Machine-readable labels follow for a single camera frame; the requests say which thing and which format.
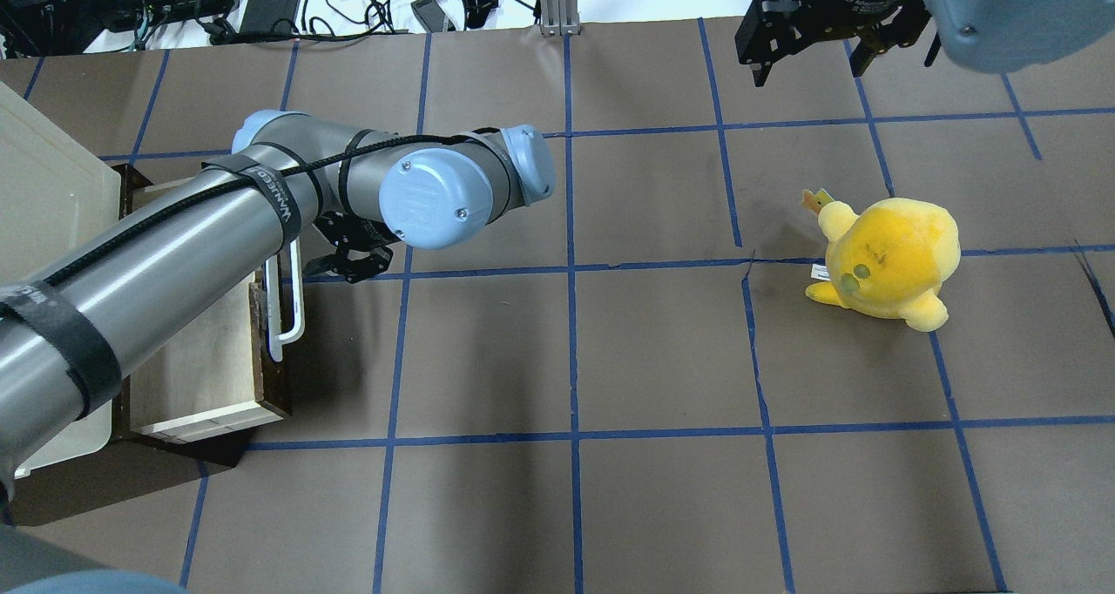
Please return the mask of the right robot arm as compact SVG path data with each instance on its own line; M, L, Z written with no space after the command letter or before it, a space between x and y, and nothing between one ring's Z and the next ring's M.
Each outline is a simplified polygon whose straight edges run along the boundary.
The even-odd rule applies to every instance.
M738 62L762 87L776 64L815 43L854 41L849 74L915 46L980 74L1011 74L1059 61L1112 33L1112 0L752 0L735 35Z

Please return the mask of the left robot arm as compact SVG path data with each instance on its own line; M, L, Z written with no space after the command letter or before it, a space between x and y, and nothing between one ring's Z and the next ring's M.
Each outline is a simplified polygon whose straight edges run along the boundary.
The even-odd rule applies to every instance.
M555 163L532 125L377 132L256 111L198 176L54 263L3 284L3 506L17 468L122 392L144 360L307 228L338 237L351 283L388 247L446 249L547 199Z

